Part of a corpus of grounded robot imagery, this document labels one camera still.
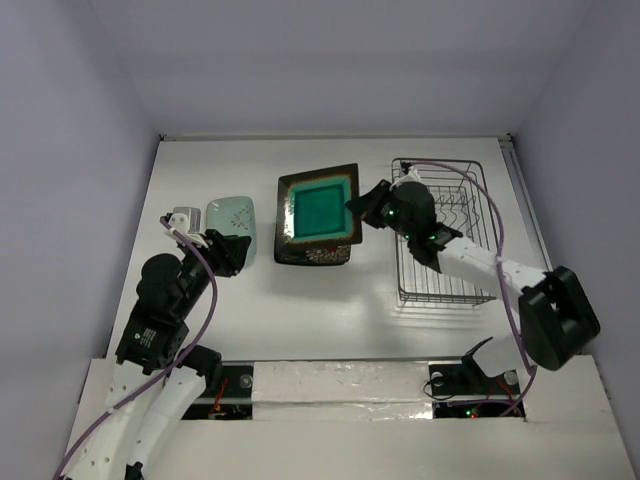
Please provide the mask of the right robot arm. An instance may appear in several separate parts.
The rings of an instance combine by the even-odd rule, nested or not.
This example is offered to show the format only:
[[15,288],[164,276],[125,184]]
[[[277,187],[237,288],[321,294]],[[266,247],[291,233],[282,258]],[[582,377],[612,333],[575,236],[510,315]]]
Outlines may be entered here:
[[545,271],[479,246],[438,221],[435,200],[420,182],[383,180],[346,207],[367,225],[403,237],[421,265],[503,302],[509,334],[480,341],[462,358],[460,379],[470,391],[482,392],[497,376],[518,368],[529,374],[539,368],[557,371],[601,331],[573,270]]

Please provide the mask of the dark green square plate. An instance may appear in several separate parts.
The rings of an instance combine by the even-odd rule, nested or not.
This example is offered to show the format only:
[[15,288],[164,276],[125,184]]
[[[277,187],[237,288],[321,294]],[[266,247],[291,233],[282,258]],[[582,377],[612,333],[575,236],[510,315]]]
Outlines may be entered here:
[[359,196],[355,163],[281,176],[275,244],[296,251],[361,243],[361,221],[346,207]]

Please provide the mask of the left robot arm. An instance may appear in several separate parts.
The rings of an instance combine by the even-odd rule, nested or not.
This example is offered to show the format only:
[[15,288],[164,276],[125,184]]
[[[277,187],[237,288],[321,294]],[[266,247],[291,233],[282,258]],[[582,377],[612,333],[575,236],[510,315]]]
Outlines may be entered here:
[[167,232],[184,256],[158,254],[143,265],[103,413],[69,448],[57,479],[146,478],[192,403],[225,387],[220,353],[187,343],[186,320],[217,278],[240,273],[252,239]]

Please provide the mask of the light green plate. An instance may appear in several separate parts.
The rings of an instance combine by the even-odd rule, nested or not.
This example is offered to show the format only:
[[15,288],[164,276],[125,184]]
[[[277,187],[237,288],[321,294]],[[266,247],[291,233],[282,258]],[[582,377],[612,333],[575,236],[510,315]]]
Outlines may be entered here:
[[208,203],[205,226],[222,235],[249,236],[245,266],[254,263],[257,250],[257,228],[253,200],[248,196],[218,198]]

